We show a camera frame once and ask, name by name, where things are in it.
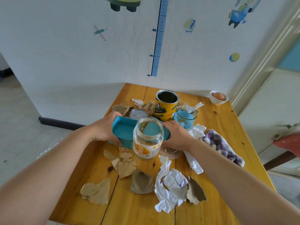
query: cartoon character in blue clothes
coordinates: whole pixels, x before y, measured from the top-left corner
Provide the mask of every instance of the cartoon character in blue clothes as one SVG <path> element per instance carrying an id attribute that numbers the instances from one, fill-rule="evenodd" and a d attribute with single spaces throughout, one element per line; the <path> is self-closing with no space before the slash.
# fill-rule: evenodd
<path id="1" fill-rule="evenodd" d="M 241 4 L 238 10 L 232 10 L 231 13 L 229 13 L 229 26 L 231 24 L 234 24 L 233 28 L 236 28 L 240 22 L 243 24 L 246 23 L 245 17 L 248 13 L 251 13 L 255 10 L 255 8 L 259 5 L 261 0 L 246 0 L 245 4 Z M 237 7 L 240 4 L 241 0 L 238 0 L 235 4 L 235 7 Z"/>

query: white door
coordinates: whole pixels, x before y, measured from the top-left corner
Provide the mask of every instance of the white door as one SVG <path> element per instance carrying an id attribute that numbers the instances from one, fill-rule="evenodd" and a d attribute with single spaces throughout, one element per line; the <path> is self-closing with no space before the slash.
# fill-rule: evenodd
<path id="1" fill-rule="evenodd" d="M 285 152 L 276 146 L 267 147 L 276 134 L 288 131 L 287 125 L 300 122 L 300 73 L 281 69 L 273 71 L 239 119 L 263 164 Z M 272 170 L 300 176 L 300 159 Z"/>

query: purple and white cloth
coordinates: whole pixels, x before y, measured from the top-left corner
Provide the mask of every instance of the purple and white cloth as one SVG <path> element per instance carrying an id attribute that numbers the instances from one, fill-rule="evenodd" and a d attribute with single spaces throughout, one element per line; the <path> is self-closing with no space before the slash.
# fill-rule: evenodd
<path id="1" fill-rule="evenodd" d="M 209 130 L 204 137 L 202 137 L 202 140 L 209 146 L 211 146 L 213 149 L 221 153 L 223 156 L 225 156 L 227 159 L 231 160 L 232 162 L 240 165 L 241 167 L 244 167 L 245 162 L 242 159 L 242 157 L 238 156 L 232 148 L 229 146 L 229 144 L 226 142 L 226 140 L 218 134 L 214 130 Z"/>

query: black baseboard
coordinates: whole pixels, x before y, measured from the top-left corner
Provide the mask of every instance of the black baseboard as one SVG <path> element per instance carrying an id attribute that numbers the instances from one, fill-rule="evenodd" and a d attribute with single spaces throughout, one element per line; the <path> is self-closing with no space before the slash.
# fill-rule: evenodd
<path id="1" fill-rule="evenodd" d="M 13 75 L 13 71 L 11 70 L 11 68 L 0 70 L 0 77 L 4 78 L 10 75 Z"/>
<path id="2" fill-rule="evenodd" d="M 67 121 L 60 121 L 60 120 L 42 117 L 42 116 L 39 116 L 38 119 L 40 123 L 43 125 L 50 125 L 58 128 L 68 129 L 68 130 L 76 130 L 85 126 L 85 125 L 80 125 L 80 124 L 67 122 Z"/>

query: open box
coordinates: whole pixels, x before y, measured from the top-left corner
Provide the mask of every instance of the open box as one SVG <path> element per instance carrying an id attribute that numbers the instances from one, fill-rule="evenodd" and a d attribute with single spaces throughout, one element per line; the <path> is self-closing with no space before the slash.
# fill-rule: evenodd
<path id="1" fill-rule="evenodd" d="M 112 132 L 122 142 L 122 147 L 133 148 L 133 129 L 137 125 L 137 120 L 118 116 L 112 124 Z M 167 140 L 170 131 L 163 127 L 163 140 Z"/>

